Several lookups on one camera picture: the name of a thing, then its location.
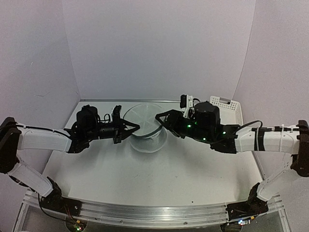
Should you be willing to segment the white mesh laundry bag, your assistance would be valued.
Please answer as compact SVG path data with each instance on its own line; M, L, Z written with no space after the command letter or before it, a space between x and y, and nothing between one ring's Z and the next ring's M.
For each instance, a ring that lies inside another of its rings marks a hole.
M124 119L138 124L140 128L130 136L130 145L141 153L159 151L167 140L167 133L163 126L155 119L163 108L154 103L141 103L131 107Z

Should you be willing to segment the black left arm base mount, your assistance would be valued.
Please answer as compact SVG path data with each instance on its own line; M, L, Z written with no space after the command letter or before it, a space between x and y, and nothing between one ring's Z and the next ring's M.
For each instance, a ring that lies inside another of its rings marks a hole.
M39 206L55 212L66 213L69 216L79 216L82 202L72 198L63 197L58 184L50 177L47 177L47 179L51 182L53 190L46 197L40 197Z

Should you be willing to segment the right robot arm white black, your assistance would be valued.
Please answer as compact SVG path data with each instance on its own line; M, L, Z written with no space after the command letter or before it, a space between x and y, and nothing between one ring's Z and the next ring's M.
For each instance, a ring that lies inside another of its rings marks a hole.
M253 122L223 125L219 107L208 101L186 103L184 111L169 110L155 118L174 136L209 144L217 152L282 152L292 156L290 162L253 188L253 196L243 203L247 214L254 214L262 201L267 202L280 189L309 175L309 126L304 120L287 127L253 127Z

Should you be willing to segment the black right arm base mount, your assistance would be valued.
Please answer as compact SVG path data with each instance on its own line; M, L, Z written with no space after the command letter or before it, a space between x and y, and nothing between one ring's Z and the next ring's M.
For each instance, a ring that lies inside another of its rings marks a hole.
M252 187L246 201L229 203L226 206L228 221L258 216L262 213L268 212L267 202L262 201L257 197L257 189L259 185L260 183L257 183Z

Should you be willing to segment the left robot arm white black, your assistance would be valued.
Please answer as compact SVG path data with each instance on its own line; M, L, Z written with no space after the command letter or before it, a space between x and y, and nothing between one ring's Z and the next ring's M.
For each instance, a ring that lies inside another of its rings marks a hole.
M0 172L44 197L54 211L62 210L65 201L58 184L25 163L19 151L78 154L94 140L112 139L114 144L119 144L140 129L138 124L121 118L121 109L117 105L101 119L96 107L85 105L77 112L72 127L62 130L19 124L13 117L5 118L0 125Z

